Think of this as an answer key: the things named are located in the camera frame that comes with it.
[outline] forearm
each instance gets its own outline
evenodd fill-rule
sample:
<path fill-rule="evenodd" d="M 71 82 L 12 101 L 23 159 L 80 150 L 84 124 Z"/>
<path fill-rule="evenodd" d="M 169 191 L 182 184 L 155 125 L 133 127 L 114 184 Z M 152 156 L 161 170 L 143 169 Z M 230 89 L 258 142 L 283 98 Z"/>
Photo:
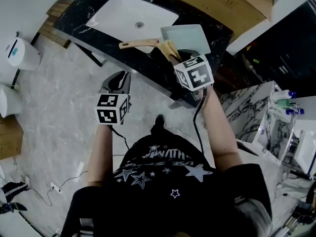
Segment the forearm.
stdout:
<path fill-rule="evenodd" d="M 88 186 L 101 186 L 113 173 L 112 131 L 98 125 L 88 165 Z"/>
<path fill-rule="evenodd" d="M 211 87 L 207 91 L 203 112 L 216 167 L 225 170 L 231 166 L 242 164 L 234 132 Z"/>

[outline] gray tile floor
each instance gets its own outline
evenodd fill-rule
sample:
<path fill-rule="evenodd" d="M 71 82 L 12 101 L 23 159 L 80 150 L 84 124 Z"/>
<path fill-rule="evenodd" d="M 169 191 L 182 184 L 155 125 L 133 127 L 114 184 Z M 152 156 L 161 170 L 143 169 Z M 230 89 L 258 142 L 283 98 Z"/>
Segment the gray tile floor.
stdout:
<path fill-rule="evenodd" d="M 94 96 L 102 81 L 121 69 L 110 62 L 98 67 L 74 44 L 64 49 L 40 36 L 35 47 L 42 55 L 39 68 L 33 72 L 22 71 L 18 79 L 24 105 L 18 120 L 24 129 L 24 138 L 21 156 L 16 158 L 17 173 L 12 177 L 19 180 L 29 175 L 32 187 L 48 202 L 51 182 L 61 185 L 75 177 L 80 162 L 86 168 L 96 129 Z M 193 109 L 169 109 L 173 101 L 144 83 L 138 75 L 132 75 L 130 95 L 130 113 L 124 125 L 117 128 L 129 145 L 149 134 L 155 117 L 161 113 L 166 117 L 167 129 L 198 147 L 192 123 Z M 202 117 L 198 117 L 197 125 L 205 151 L 210 152 Z M 126 149 L 122 139 L 114 136 L 114 154 L 125 154 Z M 245 152 L 241 152 L 241 156 L 245 163 L 260 164 L 273 200 L 283 168 Z M 207 158 L 213 164 L 210 154 Z M 122 157 L 114 158 L 114 170 L 121 160 Z M 28 208 L 25 216 L 29 221 L 46 236 L 51 236 L 62 228 L 72 195 L 83 186 L 84 175 L 78 182 L 69 181 L 62 194 L 49 193 L 52 207 L 32 190 L 20 194 L 17 200 Z M 273 203 L 275 229 L 287 219 L 295 202 L 280 197 Z"/>

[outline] sink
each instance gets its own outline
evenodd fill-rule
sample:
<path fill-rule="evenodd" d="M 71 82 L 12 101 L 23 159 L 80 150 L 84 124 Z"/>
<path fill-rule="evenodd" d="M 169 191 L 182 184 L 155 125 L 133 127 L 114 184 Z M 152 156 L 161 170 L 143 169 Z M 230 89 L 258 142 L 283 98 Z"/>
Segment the sink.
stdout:
<path fill-rule="evenodd" d="M 161 38 L 161 27 L 171 26 L 179 15 L 143 0 L 109 0 L 86 26 L 122 42 Z M 137 49 L 150 53 L 153 47 Z"/>

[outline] blue sticker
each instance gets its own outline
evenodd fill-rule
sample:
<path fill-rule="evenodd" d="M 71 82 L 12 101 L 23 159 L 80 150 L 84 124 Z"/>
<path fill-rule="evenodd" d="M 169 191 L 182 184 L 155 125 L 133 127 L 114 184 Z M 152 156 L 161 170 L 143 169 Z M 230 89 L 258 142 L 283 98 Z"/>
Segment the blue sticker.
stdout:
<path fill-rule="evenodd" d="M 16 47 L 16 48 L 12 51 L 12 55 L 14 56 L 17 51 L 18 51 L 18 48 Z"/>

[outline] sink drain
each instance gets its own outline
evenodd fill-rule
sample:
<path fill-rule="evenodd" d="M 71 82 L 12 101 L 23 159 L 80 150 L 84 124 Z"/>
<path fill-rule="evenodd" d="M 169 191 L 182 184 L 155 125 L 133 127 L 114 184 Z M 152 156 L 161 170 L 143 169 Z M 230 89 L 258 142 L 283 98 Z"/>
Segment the sink drain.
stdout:
<path fill-rule="evenodd" d="M 135 24 L 135 27 L 136 27 L 137 29 L 141 29 L 141 28 L 143 28 L 144 26 L 145 26 L 144 22 L 137 22 L 137 23 Z"/>

